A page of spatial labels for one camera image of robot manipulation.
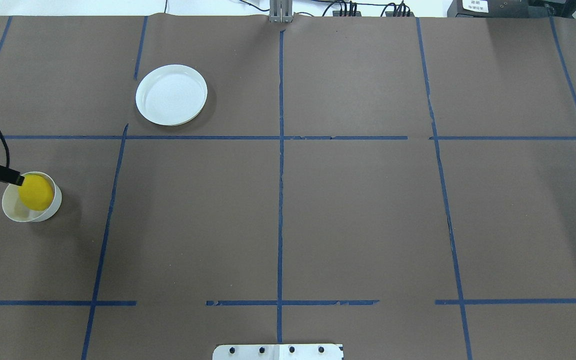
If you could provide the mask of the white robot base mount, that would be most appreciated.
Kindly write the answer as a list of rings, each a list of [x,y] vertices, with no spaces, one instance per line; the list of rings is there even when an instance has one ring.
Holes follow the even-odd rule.
[[[343,360],[342,344],[222,344],[215,347],[213,360]]]

